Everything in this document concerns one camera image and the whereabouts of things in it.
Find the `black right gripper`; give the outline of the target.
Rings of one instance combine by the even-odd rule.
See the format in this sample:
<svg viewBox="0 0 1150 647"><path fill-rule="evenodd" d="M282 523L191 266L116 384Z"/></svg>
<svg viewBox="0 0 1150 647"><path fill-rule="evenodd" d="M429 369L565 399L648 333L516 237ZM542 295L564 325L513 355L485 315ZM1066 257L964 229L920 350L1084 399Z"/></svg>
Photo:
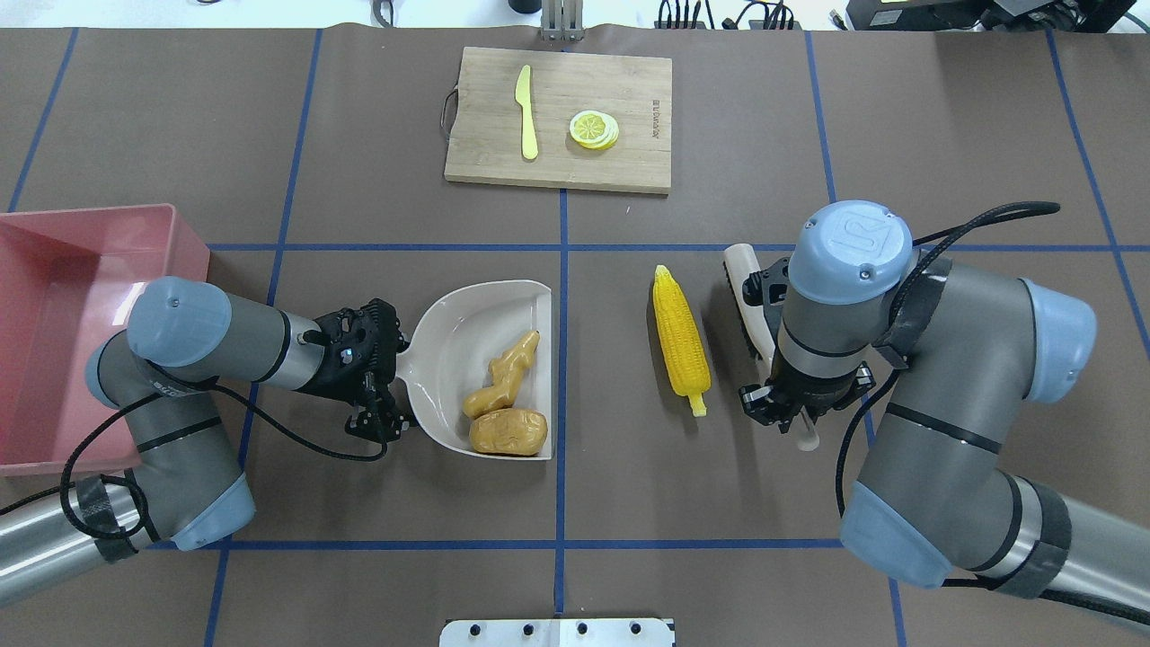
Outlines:
<svg viewBox="0 0 1150 647"><path fill-rule="evenodd" d="M821 415L842 411L876 385L871 365L862 361L852 373L823 378L802 373L784 360L776 361L774 373L762 385L739 387L739 405L747 418L764 426L777 425L788 431L802 413L816 422Z"/></svg>

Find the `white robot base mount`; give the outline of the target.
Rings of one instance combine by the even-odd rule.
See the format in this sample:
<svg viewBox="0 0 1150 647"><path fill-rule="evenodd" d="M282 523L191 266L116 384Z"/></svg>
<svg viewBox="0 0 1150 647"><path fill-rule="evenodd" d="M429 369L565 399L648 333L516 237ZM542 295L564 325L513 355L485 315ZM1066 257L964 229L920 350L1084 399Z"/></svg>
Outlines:
<svg viewBox="0 0 1150 647"><path fill-rule="evenodd" d="M656 617L457 619L439 646L677 646L672 619Z"/></svg>

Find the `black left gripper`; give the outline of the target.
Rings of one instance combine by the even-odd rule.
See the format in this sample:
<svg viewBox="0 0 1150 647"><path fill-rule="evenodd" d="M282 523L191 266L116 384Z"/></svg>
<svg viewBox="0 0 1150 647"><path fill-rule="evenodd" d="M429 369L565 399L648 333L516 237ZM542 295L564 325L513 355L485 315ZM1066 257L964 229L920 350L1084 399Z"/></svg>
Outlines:
<svg viewBox="0 0 1150 647"><path fill-rule="evenodd" d="M302 394L348 405L368 405L346 421L346 434L385 446L397 441L415 419L392 400L378 400L397 373L397 356L411 342L402 336L394 306L374 298L358 310L342 308L315 319L316 331L301 342L322 352L316 372Z"/></svg>

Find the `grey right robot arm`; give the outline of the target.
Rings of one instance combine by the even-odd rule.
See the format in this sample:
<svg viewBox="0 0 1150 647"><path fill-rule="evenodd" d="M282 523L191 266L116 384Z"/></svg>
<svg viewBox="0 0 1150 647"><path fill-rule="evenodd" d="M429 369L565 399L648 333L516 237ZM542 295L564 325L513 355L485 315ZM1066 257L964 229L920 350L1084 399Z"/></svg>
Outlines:
<svg viewBox="0 0 1150 647"><path fill-rule="evenodd" d="M846 455L885 402L857 478L836 480L836 504L841 544L895 581L1046 599L1147 631L1147 527L998 465L1023 403L1075 386L1095 311L948 255L977 228L1059 210L1007 202L914 238L887 206L851 199L816 210L767 269L751 245L728 246L747 347L767 368L739 405L781 433L797 423L804 450L818 445L818 418L854 405Z"/></svg>

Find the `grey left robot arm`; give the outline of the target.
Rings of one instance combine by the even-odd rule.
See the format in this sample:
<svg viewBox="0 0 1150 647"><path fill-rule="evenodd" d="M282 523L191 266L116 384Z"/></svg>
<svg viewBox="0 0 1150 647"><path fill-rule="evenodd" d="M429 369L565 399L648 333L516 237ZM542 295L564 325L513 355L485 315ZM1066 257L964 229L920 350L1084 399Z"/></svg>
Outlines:
<svg viewBox="0 0 1150 647"><path fill-rule="evenodd" d="M110 418L71 450L53 487L3 507L3 604L152 545L198 550L246 526L255 503L215 394L325 457L385 457L408 428L389 390L408 345L394 307L378 298L308 319L207 282L150 282L126 329L85 365ZM227 388L229 378L348 405L345 430L378 450L351 454L296 434Z"/></svg>

